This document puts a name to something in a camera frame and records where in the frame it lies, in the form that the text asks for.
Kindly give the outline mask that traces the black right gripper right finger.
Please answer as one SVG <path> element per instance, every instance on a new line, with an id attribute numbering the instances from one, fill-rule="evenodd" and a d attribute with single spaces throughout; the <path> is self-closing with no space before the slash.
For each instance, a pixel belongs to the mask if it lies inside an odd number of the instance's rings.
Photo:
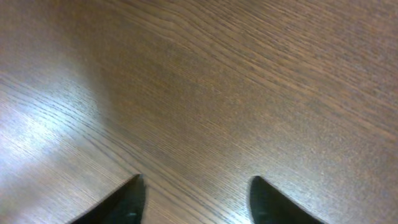
<path id="1" fill-rule="evenodd" d="M 249 207 L 255 224 L 321 224 L 261 176 L 251 179 Z"/>

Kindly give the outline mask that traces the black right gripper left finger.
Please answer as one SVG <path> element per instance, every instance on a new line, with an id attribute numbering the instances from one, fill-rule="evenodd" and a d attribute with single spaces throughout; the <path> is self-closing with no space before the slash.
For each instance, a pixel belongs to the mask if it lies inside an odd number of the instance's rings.
<path id="1" fill-rule="evenodd" d="M 146 184 L 135 175 L 71 224 L 141 224 L 146 204 Z"/>

